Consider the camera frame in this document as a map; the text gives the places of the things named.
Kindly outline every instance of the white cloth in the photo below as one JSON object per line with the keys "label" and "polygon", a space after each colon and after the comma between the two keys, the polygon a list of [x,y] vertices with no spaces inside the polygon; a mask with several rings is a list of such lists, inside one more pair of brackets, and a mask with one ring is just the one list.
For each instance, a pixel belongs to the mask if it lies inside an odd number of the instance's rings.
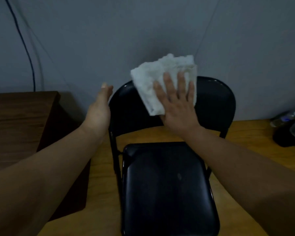
{"label": "white cloth", "polygon": [[197,101],[197,65],[194,64],[192,55],[174,57],[173,54],[168,54],[158,61],[145,62],[131,70],[134,86],[150,116],[165,114],[164,107],[157,99],[153,89],[153,82],[157,80],[166,92],[163,73],[169,72],[174,86],[177,88],[177,73],[179,71],[185,72],[186,91],[188,91],[189,81],[194,82],[193,105],[195,105]]}

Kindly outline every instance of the black cable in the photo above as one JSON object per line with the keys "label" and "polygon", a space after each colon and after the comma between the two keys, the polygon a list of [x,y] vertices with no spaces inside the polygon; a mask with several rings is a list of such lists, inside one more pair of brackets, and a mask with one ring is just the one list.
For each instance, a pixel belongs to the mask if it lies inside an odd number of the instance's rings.
{"label": "black cable", "polygon": [[25,51],[26,51],[26,54],[27,54],[27,57],[28,57],[28,59],[29,59],[29,61],[30,61],[30,67],[31,67],[31,69],[32,69],[32,77],[33,77],[33,89],[34,89],[34,92],[35,92],[35,91],[36,91],[36,83],[35,83],[35,72],[34,72],[34,68],[33,68],[33,64],[32,64],[32,59],[31,59],[31,57],[30,57],[30,55],[29,55],[29,52],[28,52],[28,50],[27,50],[26,44],[25,44],[25,42],[24,42],[23,36],[22,36],[22,34],[21,34],[21,31],[20,31],[20,27],[19,27],[19,24],[18,24],[18,20],[16,19],[16,16],[15,16],[13,10],[12,10],[12,7],[11,7],[11,5],[10,5],[10,3],[9,3],[8,0],[5,0],[5,1],[6,1],[6,4],[8,5],[8,8],[9,8],[9,10],[10,10],[12,16],[13,16],[13,19],[14,19],[14,23],[15,23],[16,29],[18,30],[18,33],[19,33],[19,35],[20,35],[20,37],[21,37],[21,40],[22,40],[23,46],[24,46]]}

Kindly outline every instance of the forearm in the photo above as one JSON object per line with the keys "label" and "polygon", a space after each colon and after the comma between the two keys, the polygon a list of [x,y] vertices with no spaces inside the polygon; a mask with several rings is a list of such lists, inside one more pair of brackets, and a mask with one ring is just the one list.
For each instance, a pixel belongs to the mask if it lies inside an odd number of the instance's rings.
{"label": "forearm", "polygon": [[0,235],[36,235],[94,155],[99,141],[78,128],[0,171]]}
{"label": "forearm", "polygon": [[280,220],[286,222],[291,215],[295,217],[294,171],[201,127],[185,140],[268,234],[279,235],[274,233],[274,225],[281,233],[284,233],[284,225],[287,231],[291,229],[289,224],[277,224]]}

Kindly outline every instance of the chair seat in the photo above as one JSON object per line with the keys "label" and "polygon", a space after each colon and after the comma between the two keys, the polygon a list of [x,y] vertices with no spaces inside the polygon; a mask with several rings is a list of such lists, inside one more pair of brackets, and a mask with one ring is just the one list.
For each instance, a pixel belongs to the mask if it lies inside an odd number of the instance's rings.
{"label": "chair seat", "polygon": [[218,234],[205,164],[185,142],[129,144],[123,158],[124,235]]}

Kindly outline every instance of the dark wooden furniture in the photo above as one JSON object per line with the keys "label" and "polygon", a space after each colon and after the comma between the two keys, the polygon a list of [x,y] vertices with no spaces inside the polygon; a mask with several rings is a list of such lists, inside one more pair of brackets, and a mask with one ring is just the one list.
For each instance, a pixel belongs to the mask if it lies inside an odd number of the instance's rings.
{"label": "dark wooden furniture", "polygon": [[[0,94],[0,170],[63,138],[79,124],[59,105],[56,91]],[[50,220],[86,205],[90,161]]]}

